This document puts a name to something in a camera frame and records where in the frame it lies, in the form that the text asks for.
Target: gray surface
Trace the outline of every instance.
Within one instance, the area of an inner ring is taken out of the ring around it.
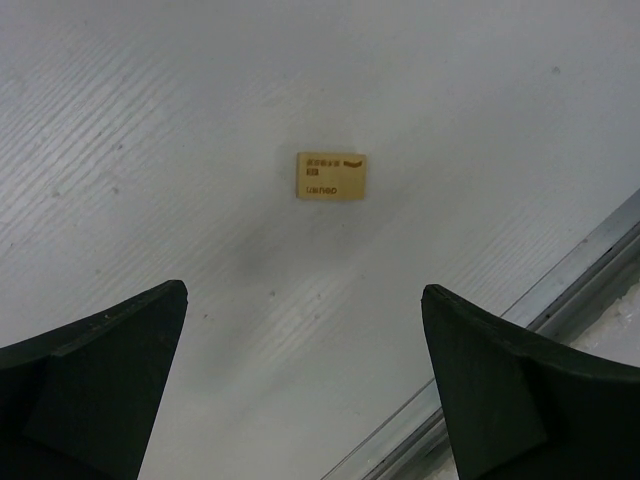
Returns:
[[[640,187],[632,0],[1,0],[2,344],[170,277],[141,479],[317,479]],[[298,150],[370,155],[297,202]]]

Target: tan rectangular block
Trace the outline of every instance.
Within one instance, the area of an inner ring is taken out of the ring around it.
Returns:
[[[366,181],[366,155],[321,152],[298,154],[298,198],[338,202],[362,200]]]

